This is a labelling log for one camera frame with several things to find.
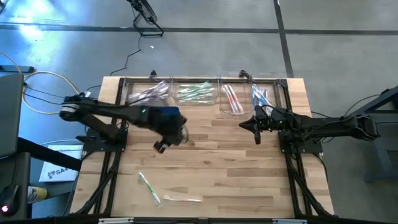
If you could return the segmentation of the blue cloth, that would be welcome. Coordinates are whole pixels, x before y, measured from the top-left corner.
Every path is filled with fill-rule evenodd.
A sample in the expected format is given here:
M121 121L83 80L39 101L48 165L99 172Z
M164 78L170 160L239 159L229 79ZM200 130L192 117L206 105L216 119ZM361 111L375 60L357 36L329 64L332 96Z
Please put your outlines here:
M157 116L171 117L180 116L180 110L176 106L155 106L152 108Z

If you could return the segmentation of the black diagonal beam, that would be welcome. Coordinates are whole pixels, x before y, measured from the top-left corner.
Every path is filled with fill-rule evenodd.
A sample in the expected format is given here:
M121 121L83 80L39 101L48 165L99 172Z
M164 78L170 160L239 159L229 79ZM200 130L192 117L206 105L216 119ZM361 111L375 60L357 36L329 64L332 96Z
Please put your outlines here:
M58 151L53 151L21 137L18 137L17 152L28 152L33 158L71 170L80 171L81 169L82 161L80 159L76 159Z

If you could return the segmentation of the white printed box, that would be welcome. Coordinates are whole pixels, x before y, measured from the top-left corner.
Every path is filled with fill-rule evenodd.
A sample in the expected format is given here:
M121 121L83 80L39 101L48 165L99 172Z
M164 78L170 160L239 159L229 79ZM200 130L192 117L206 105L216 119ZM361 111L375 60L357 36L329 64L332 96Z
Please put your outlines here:
M75 159L81 159L83 155L82 145L48 145L47 147ZM76 179L77 174L75 170L44 162L39 182L71 182Z

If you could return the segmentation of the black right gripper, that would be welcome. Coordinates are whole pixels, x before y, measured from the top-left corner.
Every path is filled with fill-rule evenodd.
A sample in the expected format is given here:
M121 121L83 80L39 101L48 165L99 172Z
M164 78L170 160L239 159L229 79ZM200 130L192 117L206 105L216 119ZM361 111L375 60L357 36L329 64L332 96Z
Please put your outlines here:
M276 112L282 114L281 111L276 109L275 107L271 105L256 105L254 107L254 119L249 119L247 121L243 121L239 123L240 127L243 129L246 129L248 131L254 131L254 140L256 144L261 143L261 132L264 130L268 130L272 132L273 130L278 130L277 128L277 123L278 121L275 120L275 118L272 117L272 113L268 115L266 113L266 110L264 108L271 108L271 112Z

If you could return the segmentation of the silver aluminium extrusion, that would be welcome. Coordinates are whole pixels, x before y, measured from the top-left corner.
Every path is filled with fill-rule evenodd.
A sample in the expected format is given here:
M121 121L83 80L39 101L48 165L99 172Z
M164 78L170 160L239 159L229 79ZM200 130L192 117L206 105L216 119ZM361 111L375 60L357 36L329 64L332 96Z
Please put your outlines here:
M133 217L100 218L98 224L130 224L134 223Z
M275 218L272 220L272 224L308 224L308 221L301 219Z

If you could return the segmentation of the orange white toothbrush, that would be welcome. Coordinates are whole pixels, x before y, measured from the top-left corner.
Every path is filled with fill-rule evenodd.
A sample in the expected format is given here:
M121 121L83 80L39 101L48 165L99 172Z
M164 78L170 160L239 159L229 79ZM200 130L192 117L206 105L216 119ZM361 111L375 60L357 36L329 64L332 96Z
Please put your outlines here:
M183 197L183 196L175 196L175 195L164 195L163 199L165 200L170 200L170 201L176 201L176 202L198 202L202 203L202 198L188 198L188 197Z
M230 93L230 91L229 91L229 88L227 87L227 85L223 85L223 86L221 87L221 89L223 90L224 94L226 95L226 97L227 97L227 99L228 99L228 101L229 101L229 104L230 104L230 106L231 106L231 112L232 112L232 114L235 114L235 113L237 112L237 109L236 109L236 106L235 106L235 104L234 104L233 97L231 96L231 93Z
M235 92L234 92L234 90L233 90L231 85L229 85L229 90L231 92L231 96L233 97L233 100L234 100L235 105L237 107L238 113L243 114L243 107L241 106L241 104L240 104L240 102L238 100L238 97L236 96L236 94L235 94Z

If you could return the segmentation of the yellow white can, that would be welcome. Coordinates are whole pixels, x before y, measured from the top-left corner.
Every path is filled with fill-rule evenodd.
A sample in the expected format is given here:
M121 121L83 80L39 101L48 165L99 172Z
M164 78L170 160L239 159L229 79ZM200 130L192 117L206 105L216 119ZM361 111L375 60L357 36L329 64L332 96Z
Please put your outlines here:
M36 203L45 200L47 189L35 186L28 186L27 203Z

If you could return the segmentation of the black computer mouse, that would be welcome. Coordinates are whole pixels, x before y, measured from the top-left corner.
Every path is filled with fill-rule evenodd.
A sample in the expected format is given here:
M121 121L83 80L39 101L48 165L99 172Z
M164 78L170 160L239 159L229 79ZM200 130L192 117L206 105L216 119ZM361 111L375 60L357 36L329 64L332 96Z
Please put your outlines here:
M19 208L19 184L10 184L0 193L0 213L5 217L14 215Z

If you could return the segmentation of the black diagonal frame strut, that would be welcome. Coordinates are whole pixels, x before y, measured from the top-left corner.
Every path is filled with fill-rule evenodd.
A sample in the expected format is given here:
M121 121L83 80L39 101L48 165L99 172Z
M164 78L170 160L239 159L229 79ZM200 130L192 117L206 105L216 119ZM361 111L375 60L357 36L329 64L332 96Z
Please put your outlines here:
M108 182L111 180L112 177L114 177L117 174L119 164L117 162L114 162L107 172L107 174L103 177L103 179L99 182L99 185L91 195L91 197L88 199L88 201L85 202L85 204L77 211L75 212L76 214L79 215L86 215L88 212L91 210L95 202L99 199L100 194L103 193L104 188L108 184Z
M332 214L327 212L322 205L318 202L318 200L315 198L315 196L312 194L310 189L307 187L307 184L303 181L301 178L299 172L293 167L292 168L292 173L295 181L298 183L299 187L301 188L304 196L307 198L308 202L310 205L314 208L318 216L323 216L323 217L331 217Z

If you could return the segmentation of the green white toothbrush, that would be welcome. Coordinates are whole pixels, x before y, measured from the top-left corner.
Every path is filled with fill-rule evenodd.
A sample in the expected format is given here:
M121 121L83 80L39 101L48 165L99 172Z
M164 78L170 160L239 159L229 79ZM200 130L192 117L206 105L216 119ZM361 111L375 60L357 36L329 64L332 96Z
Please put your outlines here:
M213 85L209 82L202 82L202 83L193 83L193 84L189 84L187 86L187 88L191 91L196 91L196 90L202 90L202 89L209 89L211 88Z
M146 187L148 188L149 192L151 193L152 197L154 198L155 203L158 206L163 206L163 203L161 201L161 199L159 198L159 196L156 194L156 192L153 190L152 186L150 185L149 181L146 179L146 177L144 176L144 174L142 172L138 173L139 178L143 181L143 183L146 185Z
M208 93L212 93L215 89L214 88L197 88L197 89L193 89L193 88L185 88L182 90L179 90L177 92L177 96L184 98L184 97L194 97L194 96L198 96L198 95L205 95Z
M194 97L198 96L198 92L197 91L178 91L177 92L177 99L179 100L191 100Z
M211 92L208 93L192 93L186 96L183 96L183 100L206 100L211 99L213 94Z
M178 87L177 93L192 93L199 90L206 90L210 86L211 85L208 83L180 85Z

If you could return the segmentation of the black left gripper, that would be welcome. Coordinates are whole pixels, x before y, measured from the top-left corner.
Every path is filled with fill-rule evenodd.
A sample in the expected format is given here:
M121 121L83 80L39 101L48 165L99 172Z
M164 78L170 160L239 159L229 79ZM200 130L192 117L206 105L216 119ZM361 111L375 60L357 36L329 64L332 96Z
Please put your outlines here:
M187 118L180 116L162 117L155 113L147 113L136 120L136 126L146 128L162 136L163 141L178 146L182 143L182 126Z

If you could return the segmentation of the black desk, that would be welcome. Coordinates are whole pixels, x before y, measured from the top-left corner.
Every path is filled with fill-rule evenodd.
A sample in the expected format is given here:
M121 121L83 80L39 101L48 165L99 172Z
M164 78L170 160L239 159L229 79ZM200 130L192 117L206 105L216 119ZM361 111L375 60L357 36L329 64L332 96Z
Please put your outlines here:
M31 217L31 208L27 203L29 180L30 155L28 153L0 158L0 193L10 184L19 184L19 208L10 217L5 217L0 213L0 223Z

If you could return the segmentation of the clear plastic bin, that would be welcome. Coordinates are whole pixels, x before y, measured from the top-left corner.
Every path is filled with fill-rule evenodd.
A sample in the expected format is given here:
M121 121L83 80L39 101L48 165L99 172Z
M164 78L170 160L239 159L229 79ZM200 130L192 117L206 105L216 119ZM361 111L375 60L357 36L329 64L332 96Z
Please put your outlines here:
M176 95L177 95L178 87L180 85L193 84L193 83L177 83L177 82L171 83L170 96L174 99L175 103L178 105L190 105L190 106L214 105L220 95L220 83L218 83L218 82L209 82L209 83L211 83L213 85L212 88L215 89L212 92L213 97L211 99L206 99L206 100L180 100L180 99L177 99Z
M252 79L282 79L282 77L276 72L269 72L269 73L255 73L252 75ZM256 84L257 88L263 87L264 89L268 89L269 92L269 101L273 107L281 107L284 105L284 99L281 97L282 94L282 87L279 83L274 84Z
M239 78L239 72L222 72L220 74L220 78ZM229 85L232 86L236 96L238 97L238 100L243 107L243 114L238 113L238 111L235 114L232 114L231 112L231 106L229 104L229 101L224 94L223 90L221 87L223 85L227 85L229 88ZM246 116L252 113L252 97L251 97L251 84L248 83L220 83L220 110L223 113L223 116L225 118L229 119L235 119L238 116Z
M125 77L121 102L129 106L168 106L171 90L169 77Z

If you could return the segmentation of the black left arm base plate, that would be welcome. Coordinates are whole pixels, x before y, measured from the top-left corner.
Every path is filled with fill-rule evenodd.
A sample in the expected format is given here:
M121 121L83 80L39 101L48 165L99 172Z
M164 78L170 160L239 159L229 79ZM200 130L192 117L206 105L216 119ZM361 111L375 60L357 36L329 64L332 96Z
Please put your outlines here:
M116 142L103 139L97 131L89 129L86 136L77 136L77 140L83 143L86 152L123 152L126 149L127 129L119 132Z

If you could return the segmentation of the black flat device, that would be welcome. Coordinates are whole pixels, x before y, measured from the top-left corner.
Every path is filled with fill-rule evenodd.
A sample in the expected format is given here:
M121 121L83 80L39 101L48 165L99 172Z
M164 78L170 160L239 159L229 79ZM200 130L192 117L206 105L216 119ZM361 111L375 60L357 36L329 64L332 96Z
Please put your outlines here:
M23 83L19 73L0 77L0 158L17 151Z

